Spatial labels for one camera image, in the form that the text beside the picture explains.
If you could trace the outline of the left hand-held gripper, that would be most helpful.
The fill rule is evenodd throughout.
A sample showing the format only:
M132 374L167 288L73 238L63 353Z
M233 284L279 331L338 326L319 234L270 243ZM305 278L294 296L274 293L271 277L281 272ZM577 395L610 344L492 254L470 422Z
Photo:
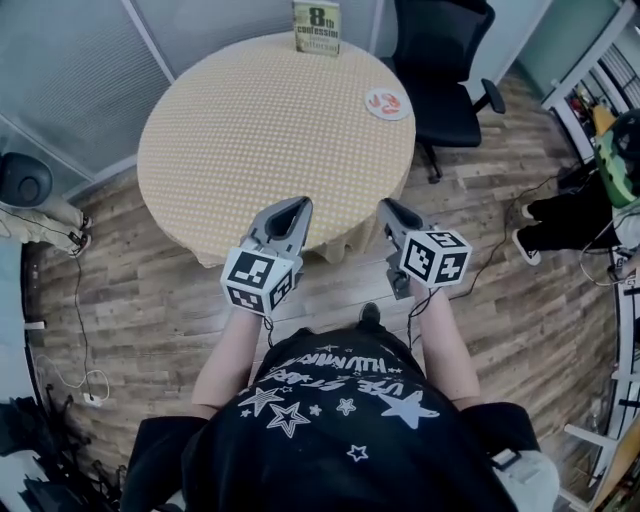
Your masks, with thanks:
M249 234L230 250L221 274L230 305L260 316L273 315L301 279L301 251L312 214L312 200L298 196L256 215Z

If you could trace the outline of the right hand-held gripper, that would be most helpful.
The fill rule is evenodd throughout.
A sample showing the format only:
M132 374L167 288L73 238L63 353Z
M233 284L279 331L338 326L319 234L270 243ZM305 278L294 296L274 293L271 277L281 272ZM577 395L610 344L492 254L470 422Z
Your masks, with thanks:
M379 201L377 218L396 249L386 261L387 278L397 300L411 295L411 280L425 289L462 282L472 246L457 231L434 230L437 225L424 212L391 198ZM401 234L401 227L409 232Z

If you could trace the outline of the white plate with red food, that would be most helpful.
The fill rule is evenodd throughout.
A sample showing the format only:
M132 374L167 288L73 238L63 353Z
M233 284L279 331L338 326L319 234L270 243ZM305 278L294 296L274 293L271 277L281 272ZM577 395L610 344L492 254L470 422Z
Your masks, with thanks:
M401 103L401 108L400 108L400 112L398 114L395 115L391 115L391 116L386 116L382 113L381 111L381 106L384 104L384 101L382 100L382 95L384 93L390 93L393 94ZM379 99L380 99L380 107L379 108L372 108L369 105L369 98L371 97L372 94L377 94ZM409 114L412 113L412 107L411 107L411 102L409 100L409 98L404 95L403 93L399 93L396 92L394 90L391 89L387 89L387 88L374 88L369 90L366 95L365 95L365 99L364 99L364 104L367 108L367 110L373 114L375 117L385 120L385 121L400 121L403 120L404 118L406 118Z

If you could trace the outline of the person's left forearm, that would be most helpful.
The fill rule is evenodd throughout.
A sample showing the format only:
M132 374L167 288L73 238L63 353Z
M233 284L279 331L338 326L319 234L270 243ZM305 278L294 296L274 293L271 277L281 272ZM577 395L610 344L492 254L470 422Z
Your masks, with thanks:
M263 319L234 309L219 342L201 369L192 393L191 414L209 420L249 382Z

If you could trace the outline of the person's right forearm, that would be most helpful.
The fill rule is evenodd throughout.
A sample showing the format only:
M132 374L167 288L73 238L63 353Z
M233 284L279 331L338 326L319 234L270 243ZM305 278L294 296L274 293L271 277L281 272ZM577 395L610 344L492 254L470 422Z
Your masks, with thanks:
M418 324L427 380L458 410L481 404L476 369L442 291L433 294Z

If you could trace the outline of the yellow checked tablecloth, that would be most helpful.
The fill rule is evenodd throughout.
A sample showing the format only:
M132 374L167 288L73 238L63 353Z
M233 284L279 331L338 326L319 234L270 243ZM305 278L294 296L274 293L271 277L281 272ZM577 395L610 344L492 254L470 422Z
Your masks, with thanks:
M385 121L367 110L374 88L407 96L385 64L347 43L338 57L300 53L284 32L209 55L146 122L137 176L149 212L209 268L259 211L297 196L313 203L308 250L331 263L367 251L377 204L401 194L416 138L413 113Z

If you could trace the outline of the black office chair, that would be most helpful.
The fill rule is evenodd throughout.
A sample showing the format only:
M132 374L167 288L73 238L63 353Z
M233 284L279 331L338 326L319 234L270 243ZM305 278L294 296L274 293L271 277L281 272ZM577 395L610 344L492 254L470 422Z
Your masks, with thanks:
M506 112L504 99L489 79L473 101L464 86L474 57L491 28L495 11L486 0L394 0L397 43L383 63L402 83L416 120L416 142L433 168L429 182L442 171L434 149L474 148L481 144L478 113L486 106Z

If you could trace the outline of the green and black backpack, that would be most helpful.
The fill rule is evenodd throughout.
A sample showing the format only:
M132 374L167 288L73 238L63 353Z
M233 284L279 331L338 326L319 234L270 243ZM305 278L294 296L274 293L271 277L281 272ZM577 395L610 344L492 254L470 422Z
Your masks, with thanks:
M592 113L596 167L612 205L622 209L640 200L640 109L614 117L596 105Z

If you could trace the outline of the black star print t-shirt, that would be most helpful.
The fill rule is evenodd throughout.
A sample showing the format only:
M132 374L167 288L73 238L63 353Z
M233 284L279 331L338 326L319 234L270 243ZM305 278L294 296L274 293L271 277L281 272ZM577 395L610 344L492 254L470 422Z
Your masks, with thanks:
M522 407L457 409L382 327L298 331L211 419L141 423L121 512L516 512L492 459L537 446Z

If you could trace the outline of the storage shelf rack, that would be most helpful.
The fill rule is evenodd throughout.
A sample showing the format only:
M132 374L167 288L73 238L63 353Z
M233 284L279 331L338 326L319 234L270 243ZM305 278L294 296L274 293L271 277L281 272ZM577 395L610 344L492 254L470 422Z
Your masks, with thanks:
M542 102L582 163L594 158L598 107L615 117L640 109L640 56L622 43L630 36L640 39L640 5L635 0L614 2L617 12Z

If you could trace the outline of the black round backpack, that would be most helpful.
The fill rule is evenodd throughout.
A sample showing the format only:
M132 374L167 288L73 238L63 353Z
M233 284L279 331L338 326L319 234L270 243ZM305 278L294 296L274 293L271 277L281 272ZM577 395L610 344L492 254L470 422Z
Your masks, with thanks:
M0 203L35 208L53 190L53 175L40 160L17 152L0 155Z

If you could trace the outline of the grey waist pouch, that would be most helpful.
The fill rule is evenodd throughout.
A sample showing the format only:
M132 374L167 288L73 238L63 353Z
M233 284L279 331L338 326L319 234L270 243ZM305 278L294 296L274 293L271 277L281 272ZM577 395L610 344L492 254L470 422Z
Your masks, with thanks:
M518 512L553 512L560 478L549 457L537 450L504 449L492 466Z

